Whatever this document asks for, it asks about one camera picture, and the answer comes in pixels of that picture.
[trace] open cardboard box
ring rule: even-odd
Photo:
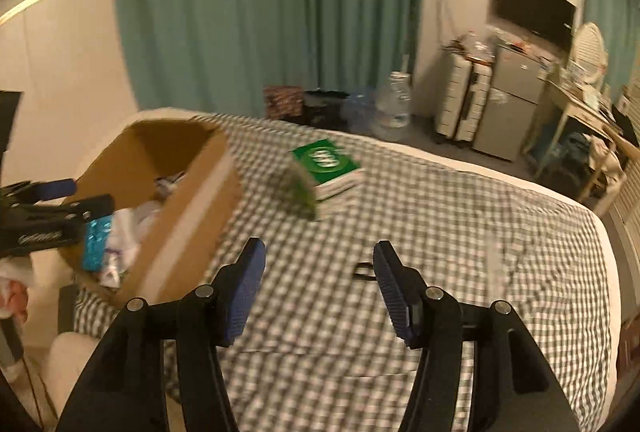
[[[133,297],[150,304],[178,300],[209,267],[222,231],[242,195],[223,131],[211,122],[143,120],[129,125],[77,180],[66,202],[111,194],[115,209],[156,198],[154,180],[186,171],[140,244],[117,291],[82,270],[83,244],[60,249],[78,280],[114,306]]]

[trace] metal screw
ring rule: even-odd
[[[145,306],[145,301],[142,298],[132,298],[127,303],[127,309],[129,311],[140,311]]]
[[[444,291],[442,291],[439,287],[431,286],[427,288],[427,298],[432,300],[440,300],[444,297]]]
[[[200,298],[208,298],[213,295],[213,288],[209,284],[203,284],[196,288],[196,296]]]
[[[509,313],[511,313],[511,304],[505,302],[504,300],[498,300],[495,303],[494,307],[495,310],[498,311],[498,313],[502,313],[503,315],[508,315]]]

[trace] curtain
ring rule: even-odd
[[[600,28],[609,52],[605,82],[616,100],[631,75],[640,38],[640,0],[584,0],[584,22]]]
[[[360,92],[415,53],[419,0],[115,0],[142,108],[261,116],[262,88]]]

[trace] checkered bedsheet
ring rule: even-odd
[[[485,254],[494,242],[506,269],[504,297],[545,354],[581,428],[596,428],[612,351],[604,256],[587,210],[347,134],[211,118],[228,133],[244,197],[206,279],[234,262],[248,237],[268,248],[244,335],[219,349],[241,430],[398,429],[420,352],[396,338],[377,284],[352,278],[381,239],[429,285],[471,304],[488,303]],[[327,136],[366,168],[366,184],[345,212],[315,222],[288,195],[287,152]],[[102,336],[115,314],[83,290],[76,331]],[[465,346],[453,430],[466,430],[472,354]],[[179,398],[171,342],[165,364],[168,390]]]

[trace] wall-mounted television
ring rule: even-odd
[[[567,0],[497,0],[496,13],[564,51],[571,49],[575,6]]]

